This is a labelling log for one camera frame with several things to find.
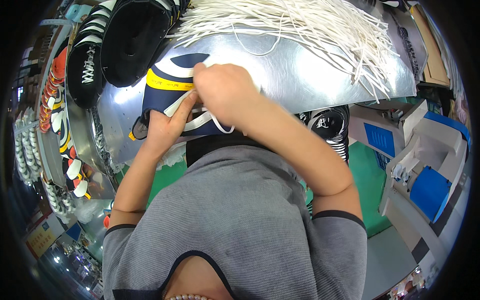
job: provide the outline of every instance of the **green floor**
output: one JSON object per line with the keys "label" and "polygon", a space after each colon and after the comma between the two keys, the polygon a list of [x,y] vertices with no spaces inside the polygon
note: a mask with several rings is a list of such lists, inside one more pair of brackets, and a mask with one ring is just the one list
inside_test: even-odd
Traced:
{"label": "green floor", "polygon": [[371,237],[392,224],[386,216],[380,216],[378,205],[382,199],[385,171],[377,166],[373,150],[360,142],[348,147],[349,166],[359,190],[363,223]]}
{"label": "green floor", "polygon": [[[363,222],[367,228],[368,236],[375,235],[391,226],[387,217],[380,216],[378,213],[378,205],[382,198],[382,192],[385,183],[385,172],[378,168],[373,150],[360,142],[356,142],[349,148],[349,165],[353,173],[353,178],[360,194],[360,204],[363,214]],[[160,171],[155,173],[152,191],[148,203],[153,197],[164,187],[172,184],[180,178],[187,164],[185,161],[177,163],[171,167],[163,166]],[[311,191],[307,191],[307,202],[312,198]]]}

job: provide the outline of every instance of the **white strip pile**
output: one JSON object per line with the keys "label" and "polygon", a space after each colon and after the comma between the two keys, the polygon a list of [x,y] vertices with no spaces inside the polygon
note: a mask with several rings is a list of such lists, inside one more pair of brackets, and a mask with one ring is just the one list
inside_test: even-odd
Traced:
{"label": "white strip pile", "polygon": [[[344,0],[192,0],[181,18],[176,47],[217,33],[277,36],[296,41],[337,69],[352,75],[377,101],[374,87],[387,97],[386,57],[397,55],[387,35],[387,23]],[[330,52],[325,44],[338,46],[343,54]],[[352,68],[345,68],[340,60]]]}

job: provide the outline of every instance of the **pearl necklace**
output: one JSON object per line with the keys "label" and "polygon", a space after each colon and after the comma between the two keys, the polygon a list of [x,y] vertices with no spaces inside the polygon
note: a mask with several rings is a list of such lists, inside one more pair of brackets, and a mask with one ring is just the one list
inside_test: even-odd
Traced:
{"label": "pearl necklace", "polygon": [[212,300],[212,299],[208,299],[207,297],[201,297],[200,295],[183,294],[183,295],[177,295],[175,297],[165,298],[165,300]]}

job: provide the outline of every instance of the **metal table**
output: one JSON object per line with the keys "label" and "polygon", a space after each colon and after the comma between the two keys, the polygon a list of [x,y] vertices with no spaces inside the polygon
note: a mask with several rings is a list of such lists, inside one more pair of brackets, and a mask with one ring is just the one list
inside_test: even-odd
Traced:
{"label": "metal table", "polygon": [[[400,54],[400,57],[392,55],[388,59],[386,83],[390,90],[388,96],[390,98],[414,96],[416,83],[411,64],[390,13],[384,12],[383,9],[383,5],[378,2],[370,14],[389,23],[388,33],[397,53]],[[411,16],[410,19],[406,18],[406,23],[401,25],[409,30],[410,40],[415,40],[421,50],[424,48],[423,41]],[[239,36],[245,47],[254,53],[269,50],[276,40],[274,36],[241,34]],[[281,39],[275,50],[265,56],[247,53],[233,34],[205,37],[188,48],[174,48],[175,40],[167,43],[159,61],[188,53],[206,53],[227,57],[232,63],[251,66],[256,71],[252,76],[261,84],[262,92],[291,113],[373,100],[362,86],[351,84],[352,79],[349,75],[335,69],[298,43],[287,39]],[[333,46],[332,51],[339,52]],[[426,51],[419,55],[426,57]],[[128,135],[134,121],[141,114],[145,82],[144,77],[135,86],[125,88],[107,84],[99,100],[97,108],[103,124],[106,150],[110,152],[114,163],[133,159],[142,144],[142,141],[132,141]],[[377,95],[381,97],[382,94],[377,90]],[[81,159],[89,155],[88,151],[82,153],[77,149],[77,152]]]}

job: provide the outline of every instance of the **shoe lace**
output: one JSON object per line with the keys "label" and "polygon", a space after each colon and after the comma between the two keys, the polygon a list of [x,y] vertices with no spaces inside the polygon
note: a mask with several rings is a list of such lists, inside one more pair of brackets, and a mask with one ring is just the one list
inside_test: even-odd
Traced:
{"label": "shoe lace", "polygon": [[84,68],[85,70],[83,71],[83,80],[82,83],[90,83],[93,81],[93,66],[95,63],[93,62],[93,55],[95,54],[95,47],[89,47],[87,51],[88,58],[85,60]]}

